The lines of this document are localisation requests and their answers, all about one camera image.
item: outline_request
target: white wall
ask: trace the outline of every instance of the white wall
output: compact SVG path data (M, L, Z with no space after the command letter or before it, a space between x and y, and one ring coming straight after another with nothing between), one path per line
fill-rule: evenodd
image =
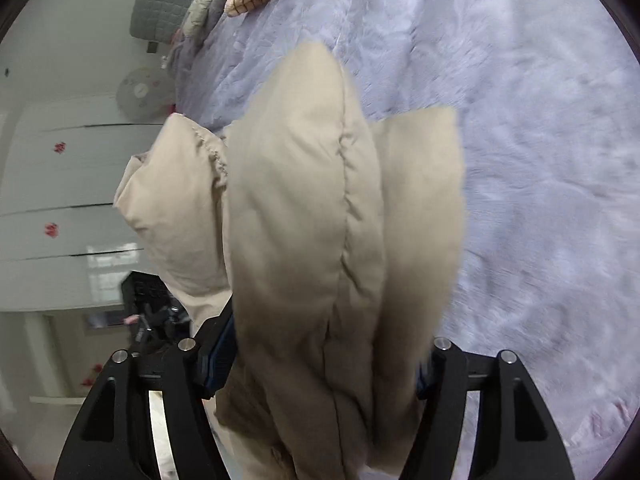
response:
M129 35L134 1L30 0L0 43L0 86L28 102L61 100L115 92L131 70L158 66L162 52Z

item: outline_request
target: silver screw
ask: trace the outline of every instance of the silver screw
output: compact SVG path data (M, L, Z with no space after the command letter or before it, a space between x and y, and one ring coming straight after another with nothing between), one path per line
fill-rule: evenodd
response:
M451 341L449 341L446 337L437 337L433 340L433 344L440 350L449 350L449 348L451 348Z
M188 352L196 346L196 341L191 339L190 337L183 339L178 343L178 348L183 352Z
M117 352L114 352L113 355L111 356L111 359L113 360L114 363L123 363L124 361L127 360L129 354L127 354L126 350L118 350Z
M518 356L511 350L503 350L502 352L500 352L500 357L504 362L510 365L514 364L514 362L518 360Z

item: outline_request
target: red flower decal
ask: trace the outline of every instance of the red flower decal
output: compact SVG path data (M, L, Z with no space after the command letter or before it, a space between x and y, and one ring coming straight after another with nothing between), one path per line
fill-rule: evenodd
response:
M59 230L58 230L58 224L54 224L49 223L47 225L44 226L44 234L46 234L47 236L50 236L51 238L55 238L56 236L58 236L60 234Z

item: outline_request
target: bed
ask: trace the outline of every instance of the bed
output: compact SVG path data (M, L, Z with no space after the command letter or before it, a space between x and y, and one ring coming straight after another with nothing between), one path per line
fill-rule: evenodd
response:
M519 353L593 478L640 405L640 67L616 23L599 0L271 0L182 40L178 111L219 132L305 40L345 64L372 120L457 108L468 226L440 332Z

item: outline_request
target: white bedding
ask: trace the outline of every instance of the white bedding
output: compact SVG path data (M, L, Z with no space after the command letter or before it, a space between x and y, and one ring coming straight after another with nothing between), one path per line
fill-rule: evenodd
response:
M213 131L308 39L353 73L371 119L457 107L468 233L441 332L518 352L593 478L640 398L640 67L601 3L271 0L213 25L175 60L178 111Z

